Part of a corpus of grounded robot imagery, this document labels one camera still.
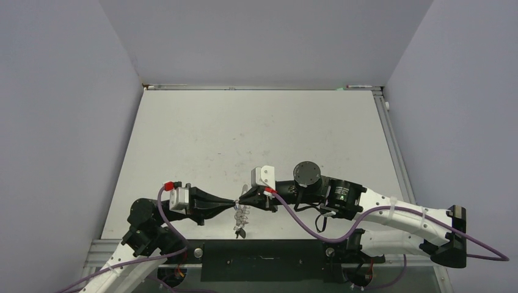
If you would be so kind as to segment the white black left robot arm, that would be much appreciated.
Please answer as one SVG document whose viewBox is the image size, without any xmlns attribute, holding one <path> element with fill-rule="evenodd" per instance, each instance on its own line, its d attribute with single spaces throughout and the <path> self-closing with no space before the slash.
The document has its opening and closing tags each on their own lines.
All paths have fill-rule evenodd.
<svg viewBox="0 0 518 293">
<path fill-rule="evenodd" d="M 172 225 L 189 219 L 198 226 L 230 208 L 219 198 L 181 182 L 166 182 L 155 200 L 137 199 L 130 207 L 128 231 L 97 272 L 79 282 L 79 292 L 132 292 L 161 264 L 175 262 L 189 249 L 188 240 Z"/>
</svg>

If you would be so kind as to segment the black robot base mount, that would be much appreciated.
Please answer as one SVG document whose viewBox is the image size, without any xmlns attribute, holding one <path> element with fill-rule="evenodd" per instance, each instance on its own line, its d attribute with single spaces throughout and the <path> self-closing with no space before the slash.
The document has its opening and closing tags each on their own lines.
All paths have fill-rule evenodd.
<svg viewBox="0 0 518 293">
<path fill-rule="evenodd" d="M 169 258 L 163 268 L 201 270 L 209 281 L 305 281 L 344 283 L 346 277 L 385 263 L 357 244 L 328 244 L 314 239 L 191 240 L 187 252 Z"/>
</svg>

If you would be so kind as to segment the steel oval key holder plate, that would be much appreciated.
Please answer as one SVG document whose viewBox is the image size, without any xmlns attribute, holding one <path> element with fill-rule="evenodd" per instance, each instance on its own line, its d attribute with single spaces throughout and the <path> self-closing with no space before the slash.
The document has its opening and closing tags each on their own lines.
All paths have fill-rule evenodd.
<svg viewBox="0 0 518 293">
<path fill-rule="evenodd" d="M 238 200 L 235 201 L 235 226 L 234 231 L 236 231 L 239 228 L 245 228 L 245 226 L 249 223 L 248 222 L 248 215 L 250 213 L 249 207 L 246 205 L 241 205 L 238 203 Z"/>
</svg>

